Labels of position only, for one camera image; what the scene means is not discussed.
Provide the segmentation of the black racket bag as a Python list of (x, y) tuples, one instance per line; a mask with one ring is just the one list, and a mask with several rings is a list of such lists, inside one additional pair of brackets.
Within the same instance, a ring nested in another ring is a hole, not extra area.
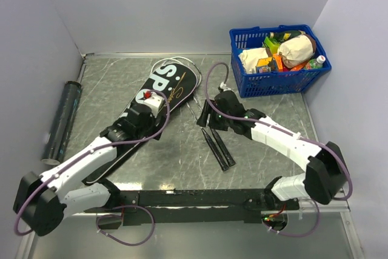
[[(143, 93), (150, 90), (157, 90), (165, 94), (170, 104), (170, 110), (174, 111), (187, 102), (195, 91), (197, 74), (187, 65), (178, 64), (173, 61), (169, 64), (163, 64), (160, 67), (151, 70), (151, 73), (136, 95), (129, 102), (127, 107), (118, 116), (118, 119), (108, 128), (102, 131), (103, 135), (110, 138), (111, 141), (140, 140), (142, 138), (130, 138), (128, 134), (121, 129), (121, 116), (132, 104), (143, 104)], [(162, 106), (158, 114), (166, 118), (166, 107)]]

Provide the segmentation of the blue plastic basket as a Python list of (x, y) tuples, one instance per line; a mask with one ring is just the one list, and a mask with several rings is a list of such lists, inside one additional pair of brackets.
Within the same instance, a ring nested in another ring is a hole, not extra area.
[(239, 53), (243, 49), (255, 49), (261, 47), (266, 36), (271, 32), (280, 33), (289, 30), (302, 30), (310, 35), (316, 42), (315, 56), (327, 56), (319, 39), (315, 36), (312, 29), (307, 24), (297, 25), (279, 25), (277, 27), (252, 27), (244, 29), (231, 29), (231, 68), (242, 98), (251, 98), (256, 96), (282, 95), (289, 93), (303, 93), (313, 85), (324, 74), (330, 72), (332, 66), (330, 61), (325, 61), (320, 69), (269, 72), (248, 74), (239, 58)]

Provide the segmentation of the black shuttlecock tube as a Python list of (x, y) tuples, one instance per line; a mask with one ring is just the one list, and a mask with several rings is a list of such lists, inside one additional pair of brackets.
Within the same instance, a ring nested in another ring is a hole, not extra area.
[(42, 154), (44, 164), (57, 166), (64, 161), (81, 94), (82, 85), (79, 82), (66, 82)]

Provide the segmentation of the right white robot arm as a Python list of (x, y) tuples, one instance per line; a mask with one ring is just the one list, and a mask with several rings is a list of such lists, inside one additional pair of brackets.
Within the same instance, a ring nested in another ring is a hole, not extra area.
[(232, 129), (238, 135), (265, 144), (302, 169), (302, 174), (278, 177), (268, 184), (264, 201), (271, 209), (279, 209), (294, 198), (311, 198), (327, 205), (347, 181), (347, 167), (335, 143), (308, 140), (259, 110), (245, 109), (231, 90), (206, 100), (197, 123), (215, 130)]

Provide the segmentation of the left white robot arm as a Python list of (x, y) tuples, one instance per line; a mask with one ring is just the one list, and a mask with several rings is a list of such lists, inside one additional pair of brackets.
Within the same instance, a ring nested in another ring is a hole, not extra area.
[(85, 149), (59, 166), (40, 175), (29, 172), (20, 181), (13, 205), (14, 232), (23, 220), (39, 236), (56, 229), (63, 219), (93, 208), (117, 209), (120, 191), (103, 179), (74, 190), (73, 186), (94, 171), (114, 161), (128, 148), (158, 139), (170, 118), (169, 104), (134, 104), (111, 126), (105, 128)]

